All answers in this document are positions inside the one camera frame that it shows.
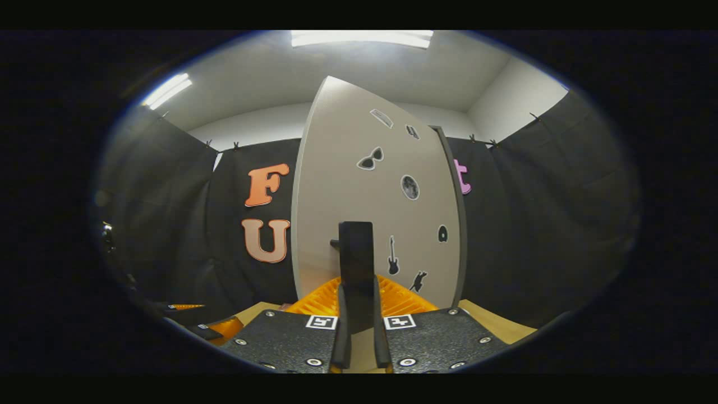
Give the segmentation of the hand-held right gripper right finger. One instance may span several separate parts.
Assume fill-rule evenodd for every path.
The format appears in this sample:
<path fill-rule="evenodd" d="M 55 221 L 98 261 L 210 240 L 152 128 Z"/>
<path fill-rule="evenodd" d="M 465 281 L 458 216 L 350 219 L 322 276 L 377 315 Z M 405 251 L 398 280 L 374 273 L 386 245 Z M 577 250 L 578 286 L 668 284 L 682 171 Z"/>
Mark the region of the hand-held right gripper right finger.
<path fill-rule="evenodd" d="M 461 307 L 439 309 L 383 276 L 374 292 L 375 361 L 387 373 L 455 373 L 508 349 Z"/>

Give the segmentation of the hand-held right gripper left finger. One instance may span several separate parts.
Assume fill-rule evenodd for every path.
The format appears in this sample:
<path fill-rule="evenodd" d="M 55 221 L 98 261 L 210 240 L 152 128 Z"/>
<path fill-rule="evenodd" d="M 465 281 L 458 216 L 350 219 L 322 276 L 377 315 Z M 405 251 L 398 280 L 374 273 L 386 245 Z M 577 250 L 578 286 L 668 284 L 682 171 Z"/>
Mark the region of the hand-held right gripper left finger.
<path fill-rule="evenodd" d="M 341 373 L 351 363 L 347 314 L 341 278 L 334 278 L 285 310 L 262 310 L 219 348 L 275 373 Z"/>

